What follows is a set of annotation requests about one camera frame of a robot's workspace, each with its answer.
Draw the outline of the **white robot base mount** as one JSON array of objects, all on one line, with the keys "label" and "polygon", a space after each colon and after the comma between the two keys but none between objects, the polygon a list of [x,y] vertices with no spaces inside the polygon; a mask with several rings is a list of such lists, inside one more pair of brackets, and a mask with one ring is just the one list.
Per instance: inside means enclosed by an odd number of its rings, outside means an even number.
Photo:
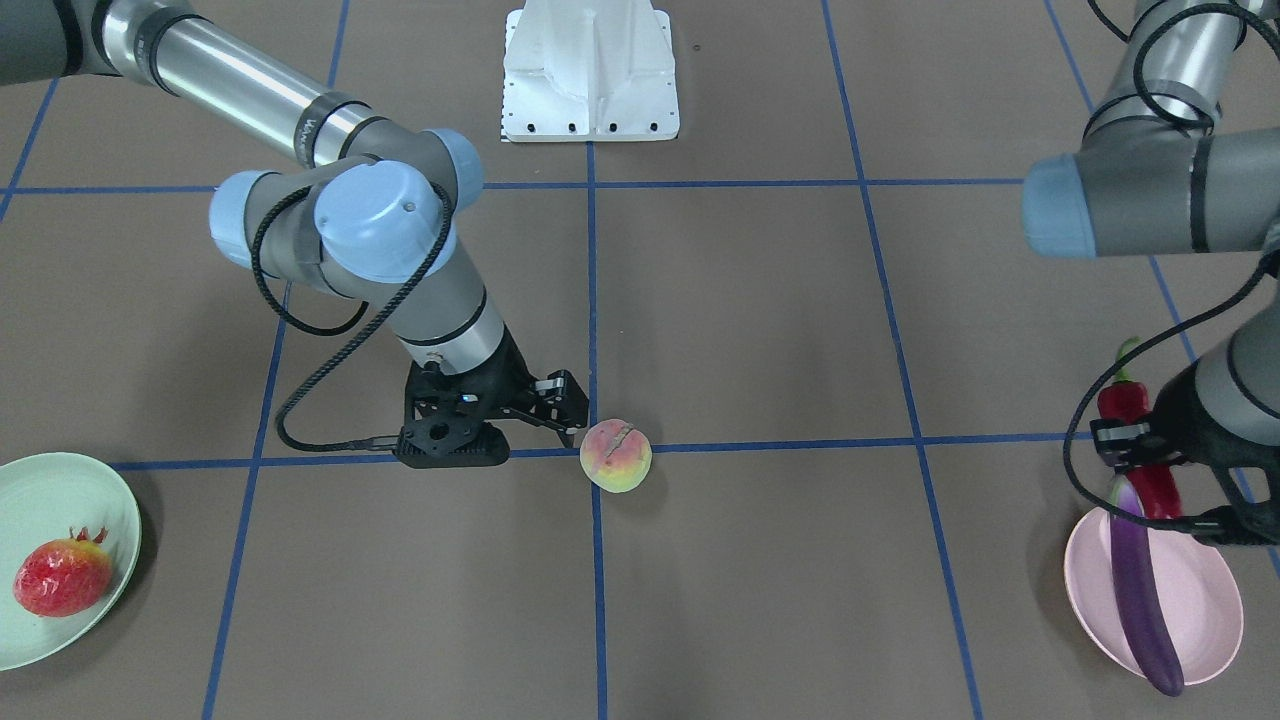
[{"label": "white robot base mount", "polygon": [[504,31],[503,141],[678,137],[672,23],[652,3],[526,1]]}]

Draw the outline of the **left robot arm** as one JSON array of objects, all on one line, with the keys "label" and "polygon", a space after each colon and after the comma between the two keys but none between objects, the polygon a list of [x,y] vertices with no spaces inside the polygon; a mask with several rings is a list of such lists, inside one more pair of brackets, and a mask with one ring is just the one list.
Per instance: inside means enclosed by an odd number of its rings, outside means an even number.
[{"label": "left robot arm", "polygon": [[[1279,135],[1219,132],[1234,53],[1256,32],[1277,46],[1275,1],[1140,1],[1126,53],[1074,154],[1033,165],[1021,191],[1028,245],[1047,258],[1256,252],[1228,300],[1120,355],[1068,427],[1144,351],[1220,316],[1277,275]],[[1137,419],[1093,420],[1096,452],[1119,471],[1208,468],[1226,503],[1149,527],[1206,544],[1277,543],[1279,319],[1271,301],[1193,361]]]}]

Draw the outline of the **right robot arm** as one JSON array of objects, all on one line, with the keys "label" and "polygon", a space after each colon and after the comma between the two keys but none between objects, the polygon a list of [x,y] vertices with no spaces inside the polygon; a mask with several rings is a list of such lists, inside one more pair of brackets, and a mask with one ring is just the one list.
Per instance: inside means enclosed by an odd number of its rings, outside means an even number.
[{"label": "right robot arm", "polygon": [[[187,1],[5,1],[3,83],[122,77],[183,99],[292,156],[300,170],[220,183],[209,228],[266,305],[346,343],[276,410],[275,433],[306,454],[387,452],[416,469],[489,468],[516,420],[566,448],[586,428],[573,375],[536,378],[458,236],[484,188],[475,147],[452,129],[412,132],[366,102],[253,47]],[[287,421],[379,331],[410,355],[392,436],[306,442]]]}]

